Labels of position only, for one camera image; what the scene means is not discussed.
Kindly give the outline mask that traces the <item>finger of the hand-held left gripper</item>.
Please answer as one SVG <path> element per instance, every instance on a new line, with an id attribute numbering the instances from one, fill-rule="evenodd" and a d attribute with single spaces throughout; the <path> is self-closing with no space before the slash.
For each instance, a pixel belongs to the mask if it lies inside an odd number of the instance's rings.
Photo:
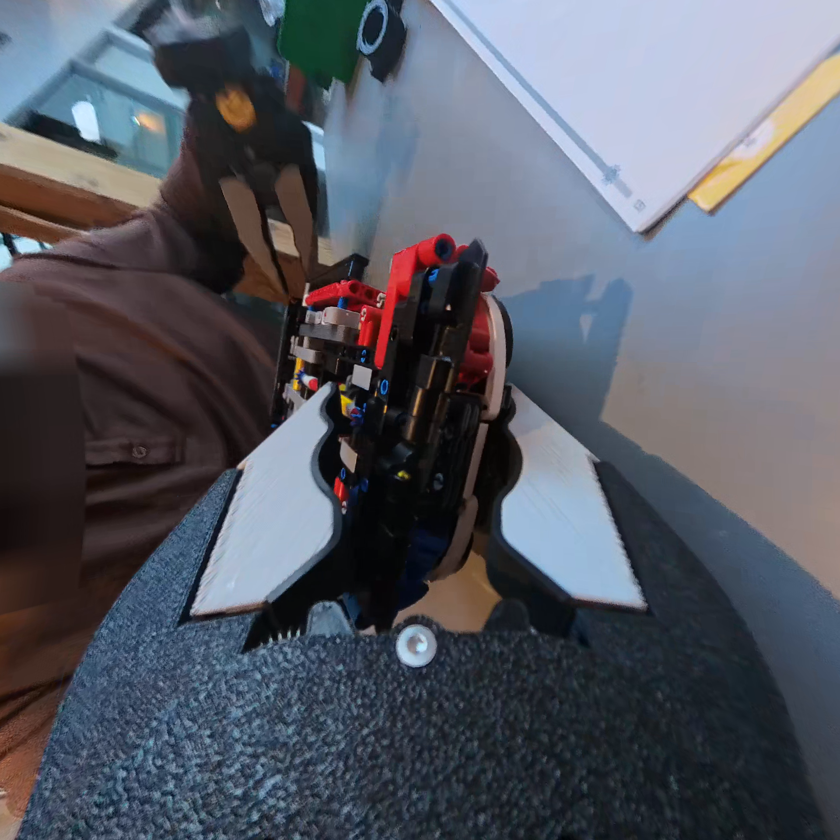
<path id="1" fill-rule="evenodd" d="M 301 171 L 296 164 L 284 165 L 275 181 L 275 193 L 298 252 L 301 283 L 309 281 L 319 261 L 317 214 L 310 207 Z"/>
<path id="2" fill-rule="evenodd" d="M 252 188 L 247 181 L 235 175 L 222 177 L 218 184 L 238 238 L 254 267 L 251 275 L 255 272 L 261 275 L 263 285 L 270 289 L 274 299 L 289 300 L 286 278 L 277 262 L 266 214 Z"/>

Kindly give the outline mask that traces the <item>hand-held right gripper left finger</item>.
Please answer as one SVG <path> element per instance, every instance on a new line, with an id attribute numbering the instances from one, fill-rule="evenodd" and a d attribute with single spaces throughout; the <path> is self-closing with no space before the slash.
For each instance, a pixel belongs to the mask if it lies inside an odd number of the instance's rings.
<path id="1" fill-rule="evenodd" d="M 191 604 L 191 617 L 255 612 L 274 602 L 339 542 L 341 508 L 322 477 L 336 384 L 321 387 L 237 468 Z"/>

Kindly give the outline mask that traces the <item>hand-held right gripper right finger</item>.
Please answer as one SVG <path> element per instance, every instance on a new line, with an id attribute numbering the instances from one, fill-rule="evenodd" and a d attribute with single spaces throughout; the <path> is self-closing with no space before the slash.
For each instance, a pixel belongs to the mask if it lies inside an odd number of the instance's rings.
<path id="1" fill-rule="evenodd" d="M 583 444 L 505 387 L 486 439 L 486 569 L 538 632 L 569 632 L 581 613 L 648 613 L 598 471 Z"/>

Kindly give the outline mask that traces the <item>white brick race car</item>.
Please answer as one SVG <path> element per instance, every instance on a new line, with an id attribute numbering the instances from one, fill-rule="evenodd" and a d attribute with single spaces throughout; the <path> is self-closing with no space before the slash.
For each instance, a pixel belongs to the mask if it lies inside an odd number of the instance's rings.
<path id="1" fill-rule="evenodd" d="M 356 628 L 390 627 L 460 571 L 491 504 L 481 460 L 510 403 L 512 329 L 486 247 L 408 246 L 384 291 L 368 263 L 319 269 L 283 322 L 272 426 L 335 387 L 317 462 L 342 517 L 338 546 L 265 609 L 273 637 L 332 600 Z"/>

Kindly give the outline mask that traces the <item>person's left forearm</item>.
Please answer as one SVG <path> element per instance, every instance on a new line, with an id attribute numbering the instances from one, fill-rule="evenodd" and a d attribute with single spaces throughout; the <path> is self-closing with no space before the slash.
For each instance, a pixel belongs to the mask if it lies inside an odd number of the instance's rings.
<path id="1" fill-rule="evenodd" d="M 190 112 L 179 153 L 161 183 L 155 204 L 192 243 L 194 267 L 187 275 L 218 295 L 231 292 L 244 278 L 247 252 L 225 202 L 219 175 L 203 158 L 203 141 Z"/>

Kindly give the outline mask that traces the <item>green plastic bin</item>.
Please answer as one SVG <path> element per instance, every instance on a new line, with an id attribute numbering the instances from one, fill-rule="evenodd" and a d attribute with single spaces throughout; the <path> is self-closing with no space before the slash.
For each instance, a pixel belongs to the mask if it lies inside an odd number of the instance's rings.
<path id="1" fill-rule="evenodd" d="M 286 1 L 280 56 L 323 89 L 351 83 L 359 61 L 356 43 L 365 1 Z"/>

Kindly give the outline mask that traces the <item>black toy tire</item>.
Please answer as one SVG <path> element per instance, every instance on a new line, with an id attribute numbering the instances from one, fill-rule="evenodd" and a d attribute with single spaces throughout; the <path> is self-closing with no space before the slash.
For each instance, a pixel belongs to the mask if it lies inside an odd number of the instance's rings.
<path id="1" fill-rule="evenodd" d="M 370 1 L 360 19 L 356 48 L 380 83 L 395 70 L 406 42 L 402 9 L 403 1 Z"/>

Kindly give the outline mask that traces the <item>open instruction booklet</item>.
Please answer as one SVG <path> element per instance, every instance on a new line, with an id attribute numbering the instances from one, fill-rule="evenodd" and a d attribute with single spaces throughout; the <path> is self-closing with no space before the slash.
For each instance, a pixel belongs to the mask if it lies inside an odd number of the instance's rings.
<path id="1" fill-rule="evenodd" d="M 769 149 L 838 1 L 433 2 L 637 234 Z"/>

